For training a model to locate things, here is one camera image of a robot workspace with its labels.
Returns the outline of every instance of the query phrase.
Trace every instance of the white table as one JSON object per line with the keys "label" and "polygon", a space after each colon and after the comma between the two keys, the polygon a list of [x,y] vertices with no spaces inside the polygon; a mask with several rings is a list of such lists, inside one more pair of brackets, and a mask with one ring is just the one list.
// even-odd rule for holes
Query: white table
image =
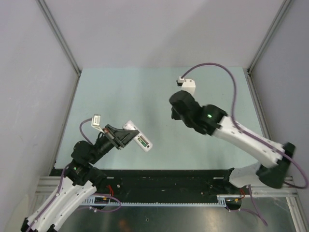
{"label": "white table", "polygon": [[[262,134],[243,69],[230,67],[237,80],[237,120]],[[96,163],[100,169],[228,169],[244,167],[256,160],[218,138],[198,134],[181,121],[171,119],[170,96],[180,90],[176,79],[188,68],[83,69],[72,105],[55,168],[72,159],[74,145],[83,139],[79,124],[93,114],[101,114],[101,126],[122,128],[132,120],[152,141],[149,152],[132,141],[123,150],[114,148]],[[187,78],[195,80],[195,99],[214,104],[230,113],[233,86],[229,75],[218,67],[201,67]],[[95,142],[98,131],[90,123],[84,132]]]}

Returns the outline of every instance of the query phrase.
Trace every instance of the wall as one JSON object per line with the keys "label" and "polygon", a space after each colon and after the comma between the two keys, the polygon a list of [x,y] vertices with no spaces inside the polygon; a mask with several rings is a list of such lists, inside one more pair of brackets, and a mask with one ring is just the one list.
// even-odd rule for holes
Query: wall
{"label": "wall", "polygon": [[83,68],[247,68],[283,0],[46,0]]}
{"label": "wall", "polygon": [[0,2],[0,231],[47,175],[77,76],[34,0]]}
{"label": "wall", "polygon": [[[253,71],[267,121],[275,140],[296,145],[295,160],[309,175],[309,1],[297,0]],[[303,177],[295,167],[297,184]],[[309,190],[299,190],[309,218]]]}

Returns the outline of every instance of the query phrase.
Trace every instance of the reflective metal surface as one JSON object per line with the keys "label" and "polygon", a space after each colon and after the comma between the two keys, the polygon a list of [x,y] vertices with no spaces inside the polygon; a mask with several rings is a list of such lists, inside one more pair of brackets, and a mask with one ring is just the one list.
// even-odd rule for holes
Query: reflective metal surface
{"label": "reflective metal surface", "polygon": [[[268,222],[218,207],[123,207],[112,213],[74,212],[60,232],[295,232],[285,198],[255,199]],[[254,210],[249,198],[242,208]]]}

